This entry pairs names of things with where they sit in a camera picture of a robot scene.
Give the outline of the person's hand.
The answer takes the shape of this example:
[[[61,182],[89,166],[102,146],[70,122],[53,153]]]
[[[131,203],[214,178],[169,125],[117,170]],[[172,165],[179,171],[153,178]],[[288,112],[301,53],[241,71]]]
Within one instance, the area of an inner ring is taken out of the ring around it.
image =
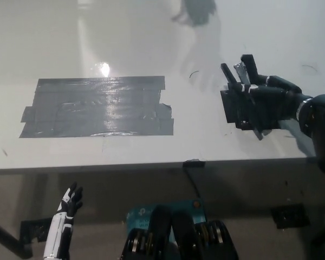
[[[190,27],[203,26],[216,12],[214,0],[183,0],[179,12],[171,20]]]

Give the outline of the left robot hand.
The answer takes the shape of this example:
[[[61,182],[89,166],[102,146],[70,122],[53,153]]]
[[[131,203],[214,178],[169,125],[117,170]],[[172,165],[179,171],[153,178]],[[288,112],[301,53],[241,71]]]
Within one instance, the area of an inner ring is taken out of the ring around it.
[[[74,218],[82,207],[82,187],[74,182],[63,195],[49,228],[44,259],[70,259]]]

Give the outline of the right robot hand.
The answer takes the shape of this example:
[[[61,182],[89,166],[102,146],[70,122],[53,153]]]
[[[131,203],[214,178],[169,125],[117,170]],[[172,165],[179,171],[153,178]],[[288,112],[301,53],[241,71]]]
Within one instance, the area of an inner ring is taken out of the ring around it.
[[[279,129],[279,121],[294,118],[294,101],[301,92],[279,77],[260,75],[254,62],[233,66],[240,81],[226,63],[220,68],[227,79],[227,90],[220,92],[226,122],[242,131],[253,131],[263,139],[266,132]]]

